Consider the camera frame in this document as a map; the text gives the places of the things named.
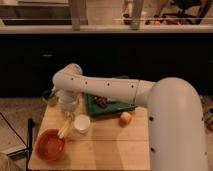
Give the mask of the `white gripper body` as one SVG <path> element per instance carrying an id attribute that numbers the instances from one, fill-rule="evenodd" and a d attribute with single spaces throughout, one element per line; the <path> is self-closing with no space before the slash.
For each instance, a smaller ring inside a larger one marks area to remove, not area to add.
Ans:
<path id="1" fill-rule="evenodd" d="M 67 116 L 73 118 L 74 112 L 79 104 L 78 94 L 76 92 L 59 90 L 56 95 L 58 97 L 58 106 L 60 110 Z"/>

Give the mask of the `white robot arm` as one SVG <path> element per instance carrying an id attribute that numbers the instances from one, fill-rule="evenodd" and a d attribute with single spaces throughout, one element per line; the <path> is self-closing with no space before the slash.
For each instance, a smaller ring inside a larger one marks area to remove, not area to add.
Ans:
<path id="1" fill-rule="evenodd" d="M 85 92 L 145 107 L 151 171 L 208 171 L 202 103 L 187 81 L 87 77 L 69 64 L 52 78 L 58 90 Z"/>

